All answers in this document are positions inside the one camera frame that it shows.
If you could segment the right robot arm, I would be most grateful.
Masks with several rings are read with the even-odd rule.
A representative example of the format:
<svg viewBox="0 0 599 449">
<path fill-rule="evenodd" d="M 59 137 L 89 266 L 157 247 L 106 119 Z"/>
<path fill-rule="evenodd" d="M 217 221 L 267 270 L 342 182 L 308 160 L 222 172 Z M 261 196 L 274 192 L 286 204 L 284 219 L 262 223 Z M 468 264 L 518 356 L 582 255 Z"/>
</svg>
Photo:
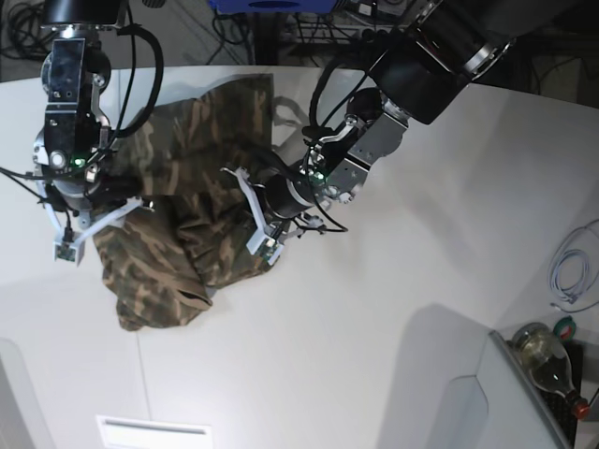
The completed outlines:
<svg viewBox="0 0 599 449">
<path fill-rule="evenodd" d="M 115 171 L 116 144 L 138 131 L 153 112 L 165 69 L 160 43 L 133 21 L 127 1 L 46 1 L 42 25 L 57 36 L 40 74 L 47 104 L 31 177 L 58 210 L 83 214 L 120 208 L 139 196 L 141 187 L 132 176 Z M 140 38 L 153 51 L 153 87 L 130 124 L 112 125 L 100 107 L 112 67 L 99 35 L 110 30 Z"/>
</svg>

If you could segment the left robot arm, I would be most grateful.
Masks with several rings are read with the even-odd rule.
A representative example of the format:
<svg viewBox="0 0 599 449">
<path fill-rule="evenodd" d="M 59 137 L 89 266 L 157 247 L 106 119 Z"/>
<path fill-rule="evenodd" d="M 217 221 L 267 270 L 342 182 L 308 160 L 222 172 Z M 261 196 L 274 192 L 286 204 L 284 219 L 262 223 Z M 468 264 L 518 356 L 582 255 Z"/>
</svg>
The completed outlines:
<svg viewBox="0 0 599 449">
<path fill-rule="evenodd" d="M 513 43 L 551 23 L 577 27 L 593 1 L 411 1 L 389 32 L 362 40 L 355 55 L 331 60 L 314 88 L 306 153 L 265 185 L 264 206 L 292 220 L 328 199 L 344 202 L 363 186 L 373 164 L 394 152 L 408 122 L 430 124 Z M 344 100 L 343 122 L 317 120 L 332 72 L 363 70 L 371 88 Z"/>
</svg>

